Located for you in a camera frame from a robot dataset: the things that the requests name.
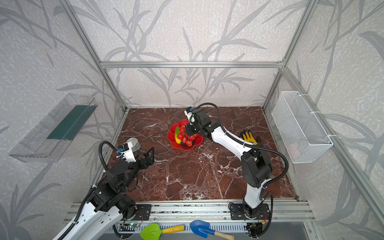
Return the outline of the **red fake strawberry bunch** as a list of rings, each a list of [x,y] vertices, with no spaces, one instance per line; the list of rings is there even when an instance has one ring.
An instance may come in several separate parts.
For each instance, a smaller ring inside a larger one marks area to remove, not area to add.
[[[186,143],[187,146],[192,147],[195,144],[195,139],[198,136],[197,134],[195,135],[189,135],[187,133],[186,126],[181,126],[180,127],[180,134],[179,134],[179,139],[182,140],[182,142]]]

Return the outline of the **yellow orange fake squash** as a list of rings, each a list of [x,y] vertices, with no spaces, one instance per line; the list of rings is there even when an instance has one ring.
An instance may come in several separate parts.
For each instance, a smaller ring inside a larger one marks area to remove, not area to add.
[[[182,140],[181,140],[181,139],[179,139],[179,137],[178,137],[178,136],[175,136],[175,141],[176,141],[176,143],[177,143],[177,144],[181,144],[181,142],[182,142]]]

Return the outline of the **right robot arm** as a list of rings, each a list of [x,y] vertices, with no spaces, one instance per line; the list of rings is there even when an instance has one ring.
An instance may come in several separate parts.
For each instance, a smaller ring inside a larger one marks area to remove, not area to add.
[[[213,103],[204,103],[196,108],[188,107],[184,113],[189,121],[186,126],[189,135],[200,134],[207,137],[225,147],[241,161],[243,179],[247,183],[243,199],[244,214],[250,220],[255,219],[264,203],[265,189],[288,173],[288,159],[280,152],[264,148],[260,141],[247,142],[228,131],[222,124],[219,107]],[[268,153],[279,156],[284,162],[283,172],[273,179],[273,166]]]

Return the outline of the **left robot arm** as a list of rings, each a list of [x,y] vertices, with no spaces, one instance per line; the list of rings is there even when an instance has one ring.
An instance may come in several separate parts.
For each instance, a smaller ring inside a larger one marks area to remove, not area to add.
[[[104,145],[117,154],[118,161],[112,167],[108,167],[104,160]],[[140,212],[126,192],[139,171],[154,164],[155,149],[141,154],[140,149],[129,141],[117,148],[102,141],[98,153],[105,174],[90,188],[75,216],[55,236],[56,240],[97,240],[119,221],[131,220]]]

